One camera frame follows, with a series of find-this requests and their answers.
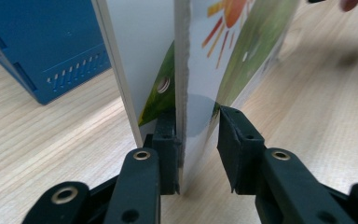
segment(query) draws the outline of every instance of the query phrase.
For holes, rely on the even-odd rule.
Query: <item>sun illustration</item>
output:
[[[230,38],[229,48],[230,49],[232,48],[234,36],[235,36],[235,30],[231,33],[231,36],[229,37],[230,28],[232,28],[240,19],[241,19],[240,28],[243,26],[245,16],[247,16],[250,11],[249,3],[253,1],[254,0],[220,0],[219,2],[214,3],[208,7],[208,12],[207,12],[208,18],[212,17],[216,13],[222,14],[219,17],[218,21],[216,22],[216,25],[214,26],[212,31],[202,42],[202,48],[205,48],[217,32],[217,36],[214,38],[214,41],[208,51],[207,54],[208,58],[212,55],[214,48],[216,47],[217,41],[220,39],[222,33],[224,33],[224,31],[226,30],[225,39],[220,49],[220,54],[217,60],[216,69],[219,67],[220,58],[222,57],[222,53],[225,49],[225,45],[228,38]]]

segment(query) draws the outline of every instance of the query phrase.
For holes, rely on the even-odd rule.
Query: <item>wooden table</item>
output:
[[[277,63],[242,111],[268,147],[295,152],[322,183],[348,192],[358,182],[358,8],[301,3]],[[0,66],[0,223],[21,222],[63,181],[94,188],[133,148],[111,70],[42,106]],[[214,150],[187,193],[162,197],[162,222],[257,223],[254,199],[230,193]]]

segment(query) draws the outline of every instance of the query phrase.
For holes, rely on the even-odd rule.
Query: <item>clamp jaw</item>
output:
[[[294,153],[266,148],[239,110],[220,107],[217,149],[232,190],[256,196],[262,223],[358,223],[358,184],[348,196],[319,183]]]

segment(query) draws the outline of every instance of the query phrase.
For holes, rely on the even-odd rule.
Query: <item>blue plastic box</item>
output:
[[[0,0],[0,64],[42,105],[110,67],[90,0]]]

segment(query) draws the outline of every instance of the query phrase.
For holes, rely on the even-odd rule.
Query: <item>hand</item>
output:
[[[344,11],[351,11],[358,4],[358,0],[341,0],[341,8]]]

